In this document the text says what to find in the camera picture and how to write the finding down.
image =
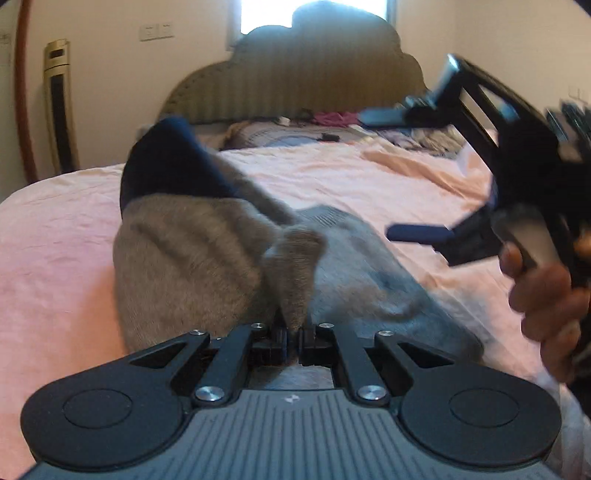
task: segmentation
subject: electrical outlet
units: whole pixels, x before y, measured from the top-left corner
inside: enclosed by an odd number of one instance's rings
[[[150,25],[142,25],[139,28],[139,40],[140,41],[148,41],[148,40],[155,40],[160,36],[158,32],[158,24],[153,23]]]
[[[174,37],[173,25],[171,22],[161,23],[158,33],[159,38],[171,38]]]
[[[579,99],[579,87],[575,87],[574,85],[569,85],[569,97],[574,98],[575,100]]]

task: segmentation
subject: metal screw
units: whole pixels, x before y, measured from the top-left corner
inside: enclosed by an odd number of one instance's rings
[[[220,387],[201,387],[195,390],[195,396],[202,401],[218,401],[225,393]]]
[[[381,400],[386,396],[388,392],[384,387],[380,387],[379,385],[365,385],[357,390],[357,395],[359,395],[364,400],[370,401],[377,401]]]

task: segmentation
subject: gray headboard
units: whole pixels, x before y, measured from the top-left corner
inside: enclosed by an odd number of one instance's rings
[[[304,5],[292,28],[246,35],[228,61],[185,78],[161,116],[192,124],[287,116],[301,109],[357,112],[394,105],[425,90],[421,67],[400,48],[392,25],[341,4]]]

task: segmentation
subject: finger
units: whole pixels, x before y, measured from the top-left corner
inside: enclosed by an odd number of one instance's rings
[[[501,271],[513,279],[517,279],[523,271],[523,259],[521,252],[515,244],[505,244],[501,254],[499,255],[499,265]]]
[[[572,320],[580,320],[589,311],[591,293],[578,288],[548,308],[528,313],[521,322],[521,332],[530,340],[544,342],[555,336]]]
[[[571,353],[581,336],[579,322],[570,322],[558,335],[542,343],[540,357],[542,363],[559,382],[570,383],[574,380],[574,368]]]
[[[586,230],[574,242],[574,251],[579,258],[591,262],[591,231]]]
[[[564,265],[552,264],[526,272],[509,294],[509,305],[516,312],[530,312],[566,296],[570,273]]]

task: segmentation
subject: wrinkled bedsheet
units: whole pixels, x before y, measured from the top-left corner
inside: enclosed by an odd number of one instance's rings
[[[332,205],[378,232],[393,222],[452,225],[486,199],[491,180],[469,146],[455,160],[409,153],[380,138],[223,155],[294,208]],[[112,264],[121,171],[96,168],[44,180],[0,204],[0,478],[16,478],[33,464],[19,426],[29,395],[125,354]],[[429,247],[389,247],[480,336],[488,365],[537,382],[560,402],[564,426],[549,463],[569,480],[589,475],[589,422],[522,337],[507,303],[511,282],[497,260],[451,269]]]

